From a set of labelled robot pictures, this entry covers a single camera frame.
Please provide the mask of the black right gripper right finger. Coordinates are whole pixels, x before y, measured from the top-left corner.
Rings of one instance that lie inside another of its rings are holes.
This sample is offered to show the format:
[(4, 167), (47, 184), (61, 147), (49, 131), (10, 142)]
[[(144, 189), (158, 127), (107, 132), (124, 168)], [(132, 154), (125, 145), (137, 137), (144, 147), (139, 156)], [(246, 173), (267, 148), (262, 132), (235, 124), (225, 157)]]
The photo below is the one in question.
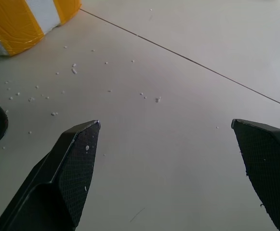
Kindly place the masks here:
[(233, 119), (246, 175), (266, 212), (280, 231), (280, 128)]

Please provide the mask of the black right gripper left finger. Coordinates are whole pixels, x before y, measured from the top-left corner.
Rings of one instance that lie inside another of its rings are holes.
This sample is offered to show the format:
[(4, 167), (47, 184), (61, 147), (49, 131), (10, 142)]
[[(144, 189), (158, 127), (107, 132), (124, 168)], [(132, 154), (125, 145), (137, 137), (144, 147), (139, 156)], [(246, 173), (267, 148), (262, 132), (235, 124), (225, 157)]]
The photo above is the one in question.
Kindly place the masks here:
[(30, 171), (2, 215), (0, 231), (73, 231), (93, 177), (98, 120), (63, 132)]

